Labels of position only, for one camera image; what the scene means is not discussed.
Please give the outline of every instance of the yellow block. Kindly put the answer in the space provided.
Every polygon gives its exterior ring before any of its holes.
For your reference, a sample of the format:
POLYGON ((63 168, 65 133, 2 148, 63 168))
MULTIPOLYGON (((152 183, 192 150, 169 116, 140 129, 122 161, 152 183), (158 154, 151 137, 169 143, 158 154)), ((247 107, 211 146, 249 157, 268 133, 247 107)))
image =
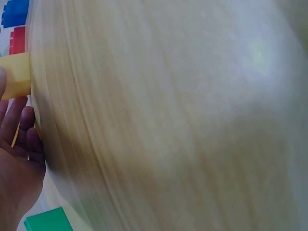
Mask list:
POLYGON ((4 67, 7 74, 7 86, 2 100, 30 94, 31 77, 29 53, 1 57, 0 66, 4 67))

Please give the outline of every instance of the hand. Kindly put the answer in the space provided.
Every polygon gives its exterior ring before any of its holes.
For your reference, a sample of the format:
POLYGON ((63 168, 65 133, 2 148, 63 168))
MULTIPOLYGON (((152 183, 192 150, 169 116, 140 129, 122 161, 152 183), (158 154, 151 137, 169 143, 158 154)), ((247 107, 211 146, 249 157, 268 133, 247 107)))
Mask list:
MULTIPOLYGON (((5 88, 6 74, 0 67, 0 97, 5 88)), ((4 230, 17 228, 22 216, 35 204, 46 172, 42 144, 34 128, 34 109, 26 107, 26 103, 27 97, 15 99, 5 115, 8 102, 0 102, 0 225, 6 226, 4 230)))

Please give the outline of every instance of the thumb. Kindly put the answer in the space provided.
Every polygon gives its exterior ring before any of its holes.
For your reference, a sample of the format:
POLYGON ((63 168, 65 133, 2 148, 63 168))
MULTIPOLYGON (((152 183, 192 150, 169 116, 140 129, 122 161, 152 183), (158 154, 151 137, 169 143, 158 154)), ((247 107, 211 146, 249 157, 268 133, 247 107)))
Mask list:
POLYGON ((2 98, 6 89, 6 71, 0 66, 0 98, 2 98))

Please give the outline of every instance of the beige surface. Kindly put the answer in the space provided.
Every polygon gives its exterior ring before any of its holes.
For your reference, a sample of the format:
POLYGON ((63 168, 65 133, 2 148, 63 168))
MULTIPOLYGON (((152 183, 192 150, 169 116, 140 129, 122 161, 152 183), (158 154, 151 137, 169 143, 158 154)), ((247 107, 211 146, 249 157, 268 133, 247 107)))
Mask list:
POLYGON ((49 206, 74 230, 307 230, 306 6, 33 0, 49 206))

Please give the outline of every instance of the green block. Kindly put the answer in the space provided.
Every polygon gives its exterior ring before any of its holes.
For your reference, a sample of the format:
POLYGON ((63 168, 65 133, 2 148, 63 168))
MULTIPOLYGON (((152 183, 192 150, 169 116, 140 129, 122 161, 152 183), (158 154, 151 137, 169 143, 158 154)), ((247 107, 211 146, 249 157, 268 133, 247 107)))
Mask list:
POLYGON ((73 231, 62 207, 26 218, 28 231, 73 231))

